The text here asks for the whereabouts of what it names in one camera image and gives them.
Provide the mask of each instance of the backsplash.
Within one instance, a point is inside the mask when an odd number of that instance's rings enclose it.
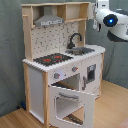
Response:
[[[79,22],[51,25],[32,29],[33,58],[67,49],[70,37],[78,33]],[[78,36],[73,38],[78,46]]]

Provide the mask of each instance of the floor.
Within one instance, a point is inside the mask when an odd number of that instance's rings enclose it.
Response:
[[[95,102],[94,128],[115,128],[128,118],[128,89],[102,81],[102,96]],[[23,109],[0,118],[0,128],[44,128]]]

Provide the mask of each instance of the knob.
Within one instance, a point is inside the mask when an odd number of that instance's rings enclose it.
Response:
[[[76,72],[77,69],[78,69],[77,67],[73,67],[73,68],[72,68],[72,71],[73,71],[73,72]]]
[[[55,79],[58,79],[59,77],[60,77],[60,75],[59,75],[58,73],[55,73],[55,74],[54,74],[54,78],[55,78]]]

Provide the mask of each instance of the toy kitchen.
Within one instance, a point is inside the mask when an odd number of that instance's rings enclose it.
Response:
[[[93,5],[22,5],[26,109],[44,128],[93,128],[105,52],[85,43]]]

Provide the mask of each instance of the cabinet door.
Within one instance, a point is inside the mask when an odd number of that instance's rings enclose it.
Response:
[[[52,126],[58,128],[93,128],[95,96],[85,92],[49,87],[49,119]],[[84,107],[82,124],[64,118]]]
[[[82,90],[86,93],[99,95],[102,54],[86,59],[82,62],[84,69],[81,73]]]

